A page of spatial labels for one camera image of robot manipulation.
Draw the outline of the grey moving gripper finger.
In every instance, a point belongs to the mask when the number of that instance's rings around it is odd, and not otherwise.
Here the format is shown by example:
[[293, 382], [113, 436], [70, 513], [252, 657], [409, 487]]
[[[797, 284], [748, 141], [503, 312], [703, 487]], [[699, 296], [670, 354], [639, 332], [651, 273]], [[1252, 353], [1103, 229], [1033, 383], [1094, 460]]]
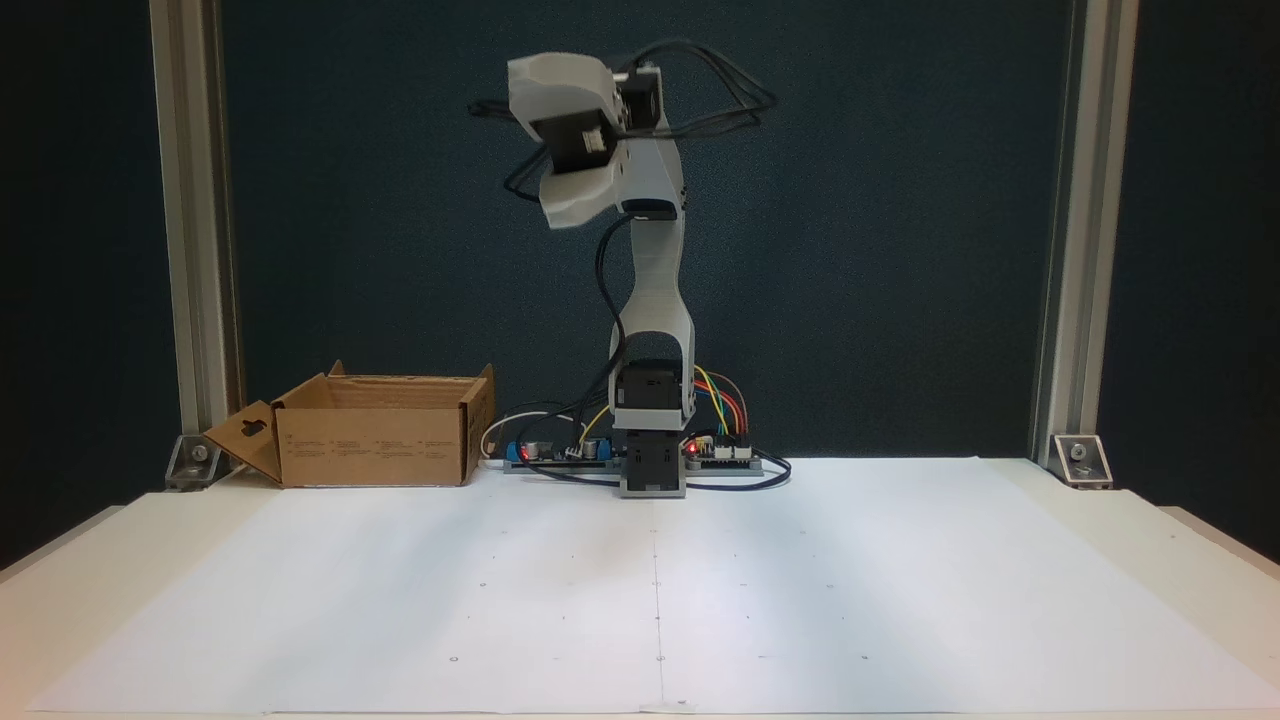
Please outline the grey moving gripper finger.
[[581, 54], [536, 54], [507, 63], [508, 105], [524, 126], [572, 115], [603, 111], [618, 120], [614, 73], [600, 59]]

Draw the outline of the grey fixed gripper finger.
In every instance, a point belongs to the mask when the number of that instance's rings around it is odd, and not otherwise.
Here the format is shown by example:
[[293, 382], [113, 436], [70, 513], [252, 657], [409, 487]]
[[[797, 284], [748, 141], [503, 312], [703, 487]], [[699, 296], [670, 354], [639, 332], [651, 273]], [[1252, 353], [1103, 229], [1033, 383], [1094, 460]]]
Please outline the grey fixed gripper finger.
[[553, 231], [585, 225], [616, 208], [622, 165], [608, 165], [554, 173], [547, 170], [539, 183], [539, 204]]

